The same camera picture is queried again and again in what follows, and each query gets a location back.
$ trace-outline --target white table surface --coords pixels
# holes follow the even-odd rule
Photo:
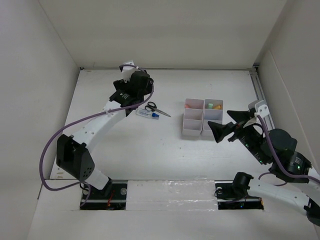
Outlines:
[[[258,176],[268,170],[239,141],[213,137],[184,137],[182,123],[186,98],[223,100],[223,123],[232,119],[227,110],[245,111],[256,94],[246,70],[148,70],[154,79],[154,101],[172,117],[159,120],[134,112],[119,122],[95,147],[92,158],[107,176],[118,180],[233,179],[237,172]],[[119,70],[80,72],[66,123],[98,113],[115,92]],[[78,124],[64,131],[70,135]],[[54,164],[51,179],[73,179]]]
[[[154,79],[152,101],[172,118],[157,121],[131,114],[92,153],[105,174],[132,180],[127,210],[79,210],[78,186],[59,192],[42,188],[29,240],[318,239],[305,216],[268,199],[263,199],[265,210],[218,210],[212,180],[232,180],[240,171],[257,177],[269,166],[261,166],[239,141],[216,144],[181,135],[185,98],[222,99],[223,123],[231,120],[226,110],[248,109],[256,94],[247,71],[148,72]],[[81,71],[66,123],[99,112],[114,92],[112,82],[120,77],[117,70]],[[57,166],[51,178],[47,182],[54,188],[74,183]],[[263,180],[275,183],[273,176]]]
[[[53,188],[74,182],[47,181]],[[78,186],[43,187],[28,240],[318,239],[314,225],[292,209],[263,199],[264,210],[217,210],[213,193],[212,180],[133,180],[127,210],[107,211],[79,210]]]

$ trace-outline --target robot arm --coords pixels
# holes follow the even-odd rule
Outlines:
[[[236,123],[229,122],[222,125],[208,122],[216,142],[221,142],[224,137],[233,133],[233,136],[228,139],[229,142],[239,139],[261,165],[272,164],[269,172],[302,191],[296,192],[279,188],[254,179],[247,173],[238,172],[231,184],[234,198],[244,198],[245,196],[268,198],[295,209],[307,216],[309,221],[320,226],[320,185],[318,180],[320,176],[312,168],[310,161],[295,151],[297,140],[282,129],[264,131],[270,137],[271,146],[274,148],[280,164],[287,172],[286,174],[274,158],[266,137],[254,128],[254,126],[263,128],[264,123],[262,126],[257,123],[259,114],[261,114],[260,119],[269,114],[265,101],[251,103],[249,111],[229,110],[227,113]]]
[[[86,182],[98,189],[103,196],[109,195],[112,180],[98,170],[91,153],[116,123],[136,109],[145,95],[153,92],[153,82],[150,75],[141,69],[133,71],[130,79],[115,81],[116,92],[103,108],[106,114],[89,121],[73,135],[59,137],[56,164],[81,183]]]

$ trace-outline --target white plastic arm segment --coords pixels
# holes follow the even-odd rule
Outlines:
[[[106,111],[120,108],[116,101],[108,101],[104,106]],[[126,117],[126,110],[120,110],[106,115],[98,116],[89,121],[83,128],[73,134],[73,140],[79,144],[85,143],[86,148],[92,153],[94,147],[100,142],[106,133],[118,122]],[[96,189],[102,190],[110,178],[104,175],[97,167],[94,167],[91,175],[85,180]]]
[[[108,101],[104,109],[111,110],[120,108],[116,101]],[[126,117],[126,110],[120,110],[106,115],[98,116],[89,121],[83,128],[73,134],[73,140],[77,143],[86,144],[86,148],[92,153],[94,147],[100,142],[106,133],[118,122]]]
[[[249,183],[249,187],[250,190],[248,190],[248,194],[250,196],[270,199],[284,204],[304,216],[307,215],[304,206],[308,206],[309,197],[303,192],[287,190],[257,179],[252,179]]]
[[[315,177],[316,179],[320,179],[319,174],[314,168],[309,169],[309,176]],[[318,183],[309,180],[309,183],[290,183],[291,185],[300,189],[303,193],[305,193],[309,198],[311,198],[316,204],[320,206],[320,186]]]

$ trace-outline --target plastic sheet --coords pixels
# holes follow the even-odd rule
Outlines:
[[[214,180],[133,180],[128,182],[129,211],[215,211]]]

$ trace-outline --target cable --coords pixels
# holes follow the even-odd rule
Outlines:
[[[238,202],[239,204],[235,204],[232,209],[236,209],[237,207],[240,207],[242,209],[244,207],[244,205],[246,204],[246,202],[247,202],[247,198],[248,198],[247,196],[244,198],[244,202],[239,201]]]
[[[143,70],[141,67],[138,67],[138,66],[135,66],[135,65],[132,65],[132,64],[122,64],[122,65],[119,66],[120,69],[123,68],[123,67],[132,67],[132,68],[140,70],[141,72],[147,73],[147,71]]]
[[[272,145],[271,139],[270,139],[269,134],[268,134],[269,131],[268,131],[268,128],[267,128],[267,126],[266,126],[263,118],[262,118],[260,115],[258,115],[257,117],[258,117],[258,119],[260,120],[262,129],[263,129],[263,132],[264,132],[264,134],[265,134],[265,139],[266,139],[266,142],[267,142],[267,144],[268,144],[268,146],[269,146],[269,149],[270,149],[270,151],[271,151],[271,153],[272,153],[272,156],[273,156],[276,164],[277,164],[278,167],[280,168],[280,170],[281,170],[285,175],[287,175],[289,178],[293,178],[293,179],[310,179],[310,180],[312,180],[312,181],[315,181],[317,184],[320,184],[320,180],[317,179],[317,178],[315,178],[315,177],[313,177],[313,176],[308,176],[308,175],[293,175],[293,174],[291,174],[291,173],[289,173],[289,172],[286,171],[286,169],[284,168],[284,166],[281,164],[281,161],[280,161],[280,159],[278,158],[277,153],[276,153],[276,151],[275,151],[275,149],[274,149],[274,147],[273,147],[273,145]]]
[[[84,206],[87,203],[87,201],[88,201],[88,199],[90,197],[90,194],[91,194],[91,185],[88,184],[88,183],[85,183],[85,184],[88,186],[88,190],[87,190],[88,194],[86,195],[86,198],[85,198],[84,202],[80,204],[80,207]]]
[[[110,198],[109,198],[109,200],[108,200],[108,202],[107,202],[107,204],[106,204],[107,207],[110,207],[110,201],[111,201],[112,198],[114,197],[115,192],[116,192],[115,190],[112,191],[111,196],[110,196]]]
[[[139,67],[136,67],[134,65],[130,65],[129,67],[135,67],[137,69],[139,69],[140,71],[143,71],[141,68]],[[41,157],[40,157],[40,161],[39,161],[39,175],[40,175],[40,179],[41,179],[41,182],[43,184],[43,186],[49,190],[49,191],[53,191],[53,192],[56,192],[56,191],[60,191],[60,190],[64,190],[64,189],[67,189],[67,188],[70,188],[72,186],[75,186],[75,185],[78,185],[78,184],[86,184],[89,186],[89,194],[86,198],[86,200],[80,205],[80,206],[83,206],[88,198],[89,198],[89,195],[90,195],[90,192],[91,192],[91,186],[90,184],[86,183],[86,182],[75,182],[75,183],[72,183],[72,184],[69,184],[69,185],[66,185],[66,186],[63,186],[63,187],[58,187],[58,188],[52,188],[50,187],[47,183],[46,183],[46,179],[45,179],[45,176],[44,176],[44,172],[43,172],[43,168],[44,168],[44,159],[45,159],[45,155],[46,155],[46,152],[50,146],[50,144],[53,142],[53,140],[59,135],[61,134],[65,129],[73,126],[73,125],[76,125],[76,124],[79,124],[81,122],[84,122],[86,120],[89,120],[89,119],[93,119],[93,118],[96,118],[96,117],[99,117],[99,116],[102,116],[102,115],[105,115],[107,113],[113,113],[113,112],[117,112],[117,111],[121,111],[121,110],[125,110],[125,109],[132,109],[132,108],[137,108],[139,107],[140,105],[142,104],[145,104],[151,97],[152,95],[154,94],[154,86],[152,85],[152,90],[151,90],[151,93],[150,95],[147,97],[146,100],[140,102],[140,103],[137,103],[137,104],[134,104],[134,105],[130,105],[130,106],[125,106],[125,107],[119,107],[119,108],[115,108],[115,109],[110,109],[108,111],[103,111],[103,112],[99,112],[99,113],[96,113],[96,114],[93,114],[93,115],[90,115],[90,116],[86,116],[84,118],[81,118],[77,121],[74,121],[74,122],[71,122],[65,126],[63,126],[62,128],[60,128],[55,134],[52,135],[52,137],[48,140],[48,142],[46,143],[46,145],[44,146],[43,148],[43,151],[41,153]]]
[[[260,180],[264,175],[268,175],[268,174],[272,174],[272,173],[271,173],[271,172],[262,173],[262,174],[258,177],[258,179]],[[286,184],[287,184],[287,182],[284,182],[284,183],[281,183],[281,184],[275,184],[275,185],[273,185],[273,186],[281,187],[281,186],[284,186],[284,185],[286,185]]]
[[[82,190],[88,191],[88,189],[85,188],[84,186],[81,186],[81,184],[82,184],[82,183],[79,184],[80,188],[81,188]]]
[[[261,128],[262,132],[264,131],[261,124],[259,124],[259,123],[254,123],[254,124],[252,124],[252,126],[257,126],[257,127]]]
[[[228,198],[222,198],[222,197],[218,197],[217,196],[217,191],[219,191],[220,189],[218,189],[218,190],[215,190],[215,192],[214,192],[214,196],[218,199],[222,199],[222,200],[225,200],[226,202],[225,203],[228,203],[228,204],[233,204],[233,203],[237,203],[238,201],[240,201],[240,200],[242,200],[242,199],[246,199],[247,197],[248,197],[248,195],[245,195],[245,196],[243,196],[243,197],[241,197],[241,198],[238,198],[238,199],[228,199]]]

